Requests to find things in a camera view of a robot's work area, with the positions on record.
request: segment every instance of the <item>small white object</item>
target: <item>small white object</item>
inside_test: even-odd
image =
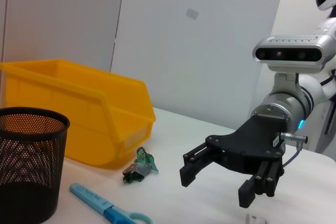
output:
[[[279,143],[279,136],[277,136],[277,137],[273,140],[273,147],[277,146],[278,143]]]
[[[255,215],[246,215],[246,224],[269,224],[269,221],[263,217]]]

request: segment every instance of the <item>camera lens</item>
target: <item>camera lens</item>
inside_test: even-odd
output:
[[[298,54],[298,60],[304,60],[305,57],[306,57],[306,53],[305,52],[303,52],[303,51],[299,52],[299,54]]]
[[[274,50],[271,51],[270,60],[284,60],[285,55],[283,50]]]
[[[319,60],[319,56],[317,55],[317,53],[313,53],[311,58],[312,58],[313,61],[318,61]]]
[[[264,51],[260,51],[259,53],[259,59],[264,59],[265,58],[265,52]]]

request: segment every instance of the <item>cable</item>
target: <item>cable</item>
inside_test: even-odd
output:
[[[285,167],[285,166],[287,166],[290,162],[292,162],[292,161],[299,155],[299,153],[300,153],[300,151],[296,151],[296,153],[293,155],[293,157],[291,157],[290,159],[288,159],[287,162],[285,162],[285,163],[283,164],[282,167]]]
[[[331,70],[331,76],[329,78],[325,79],[324,81],[320,82],[320,85],[324,86],[327,83],[331,82],[334,79],[334,75],[335,75],[335,69]]]

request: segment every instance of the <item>scissor handle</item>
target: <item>scissor handle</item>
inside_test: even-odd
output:
[[[134,220],[142,220],[146,224],[154,224],[154,222],[147,215],[139,212],[128,212],[120,207],[113,206],[104,213],[113,224],[137,224]]]
[[[142,220],[146,224],[154,224],[154,222],[151,220],[151,218],[149,218],[147,215],[141,214],[139,212],[130,212],[129,214],[130,214],[129,216],[132,220]]]

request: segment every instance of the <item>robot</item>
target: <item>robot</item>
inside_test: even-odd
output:
[[[210,135],[205,143],[183,155],[182,186],[187,187],[207,165],[251,174],[238,190],[239,205],[248,208],[255,195],[275,195],[279,178],[307,143],[295,134],[314,107],[336,95],[336,0],[316,0],[330,15],[311,35],[271,36],[260,41],[253,58],[275,71],[274,86],[251,117],[230,135]],[[319,82],[308,75],[319,75]],[[297,152],[283,164],[285,144],[295,142]]]

